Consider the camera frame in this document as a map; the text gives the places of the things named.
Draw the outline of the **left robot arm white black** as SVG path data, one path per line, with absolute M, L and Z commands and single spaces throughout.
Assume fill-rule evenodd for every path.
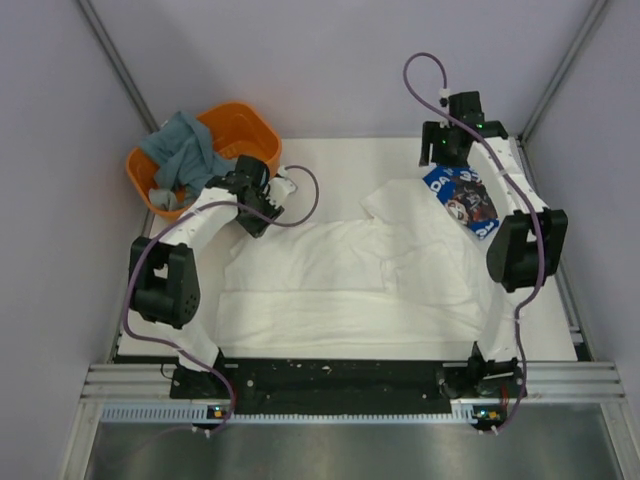
M 204 330 L 196 260 L 226 225 L 236 223 L 259 238 L 282 215 L 297 186 L 283 167 L 271 179 L 268 173 L 263 161 L 239 156 L 235 168 L 211 178 L 164 234 L 139 237 L 131 246 L 129 309 L 154 326 L 153 333 L 134 337 L 174 349 L 205 396 L 220 394 L 227 374 L 215 365 L 220 349 Z

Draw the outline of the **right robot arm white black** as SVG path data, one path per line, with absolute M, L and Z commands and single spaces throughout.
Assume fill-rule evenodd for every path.
M 440 91 L 443 121 L 422 126 L 423 181 L 454 220 L 484 244 L 489 278 L 505 299 L 487 316 L 465 366 L 441 380 L 451 399 L 523 396 L 527 359 L 522 341 L 525 308 L 553 276 L 568 229 L 562 209 L 551 209 L 529 184 L 510 152 L 499 121 L 488 121 L 476 91 Z

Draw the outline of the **white t shirt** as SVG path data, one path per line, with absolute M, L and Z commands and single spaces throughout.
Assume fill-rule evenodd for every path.
M 237 244 L 213 330 L 228 354 L 462 356 L 501 314 L 482 251 L 420 180 L 364 198 L 363 220 Z

